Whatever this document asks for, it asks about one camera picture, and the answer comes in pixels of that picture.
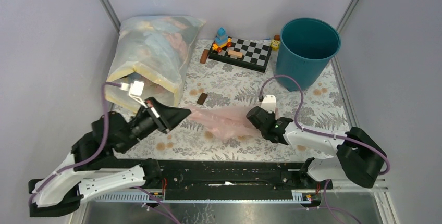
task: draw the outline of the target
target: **wooden block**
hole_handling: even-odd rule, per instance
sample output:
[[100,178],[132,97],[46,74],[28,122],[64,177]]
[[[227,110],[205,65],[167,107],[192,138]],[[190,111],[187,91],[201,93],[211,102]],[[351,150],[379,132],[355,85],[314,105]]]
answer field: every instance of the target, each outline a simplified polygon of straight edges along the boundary
[[207,99],[207,94],[206,93],[201,93],[200,98],[198,98],[197,103],[199,105],[203,105],[204,102],[206,101],[206,99]]
[[238,51],[232,51],[232,50],[229,50],[229,52],[227,52],[227,54],[228,54],[230,57],[233,57],[233,58],[237,58],[237,59],[241,59],[241,58],[242,58],[242,53],[241,53],[241,52],[238,52]]
[[208,58],[208,49],[203,50],[203,54],[201,55],[200,63],[205,64]]

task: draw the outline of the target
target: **floral tablecloth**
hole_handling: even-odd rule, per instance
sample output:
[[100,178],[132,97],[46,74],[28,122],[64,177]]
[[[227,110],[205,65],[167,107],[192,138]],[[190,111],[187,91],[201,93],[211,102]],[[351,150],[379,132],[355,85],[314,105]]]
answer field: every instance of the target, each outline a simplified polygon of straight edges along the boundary
[[[199,63],[202,51],[209,48],[213,40],[197,40],[187,71],[184,96],[180,107],[197,106],[220,108],[225,106],[252,106],[258,103],[258,92],[265,80],[273,76],[277,52],[272,52],[264,74],[230,64],[208,59]],[[269,44],[269,40],[257,40]],[[208,94],[203,106],[196,104],[200,94]],[[277,98],[279,113],[293,117],[301,95],[288,92],[277,81],[270,82],[264,90]],[[304,91],[304,106],[299,120],[306,126],[328,130],[348,130],[342,97],[337,88],[331,63],[327,65],[318,80]],[[132,112],[116,106],[114,111],[121,113],[126,120]],[[203,125],[184,120],[169,135],[155,131],[119,158],[155,159],[195,159],[195,160],[263,160],[301,161],[309,157],[325,158],[325,154],[304,146],[273,144],[263,138],[237,136],[220,140],[208,132]]]

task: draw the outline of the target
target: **blue bucket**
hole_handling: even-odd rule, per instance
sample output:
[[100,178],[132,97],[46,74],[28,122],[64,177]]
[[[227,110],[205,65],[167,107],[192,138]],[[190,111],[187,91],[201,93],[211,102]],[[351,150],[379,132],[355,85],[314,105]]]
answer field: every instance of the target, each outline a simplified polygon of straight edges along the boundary
[[[310,87],[341,47],[338,32],[314,18],[298,18],[281,30],[281,46],[276,60],[276,74],[295,79],[301,89]],[[287,78],[276,78],[288,91],[298,87]]]

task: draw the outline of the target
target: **chessboard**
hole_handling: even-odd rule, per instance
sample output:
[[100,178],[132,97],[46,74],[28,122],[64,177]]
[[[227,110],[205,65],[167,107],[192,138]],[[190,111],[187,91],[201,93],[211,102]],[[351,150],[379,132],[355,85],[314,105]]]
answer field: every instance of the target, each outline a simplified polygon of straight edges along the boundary
[[[229,56],[229,50],[241,52],[242,58],[236,59]],[[265,69],[267,68],[267,63],[270,59],[271,52],[272,48],[268,45],[254,43],[243,39],[232,38],[231,47],[224,47],[220,53],[212,50],[211,47],[208,57],[212,60],[221,61],[223,63],[232,64],[235,66],[264,73]]]

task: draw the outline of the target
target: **clear plastic bag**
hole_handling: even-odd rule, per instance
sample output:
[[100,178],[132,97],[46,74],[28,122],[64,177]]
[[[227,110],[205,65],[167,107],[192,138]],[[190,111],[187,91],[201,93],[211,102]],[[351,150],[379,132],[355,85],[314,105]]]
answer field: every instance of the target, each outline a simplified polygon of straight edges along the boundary
[[246,118],[254,107],[232,106],[212,110],[188,107],[192,113],[187,119],[204,125],[219,139],[247,135],[261,137],[261,132]]
[[[142,98],[154,96],[178,106],[183,93],[193,43],[204,22],[190,16],[133,17],[121,23],[109,82],[144,81]],[[136,112],[126,91],[106,88],[106,99]]]

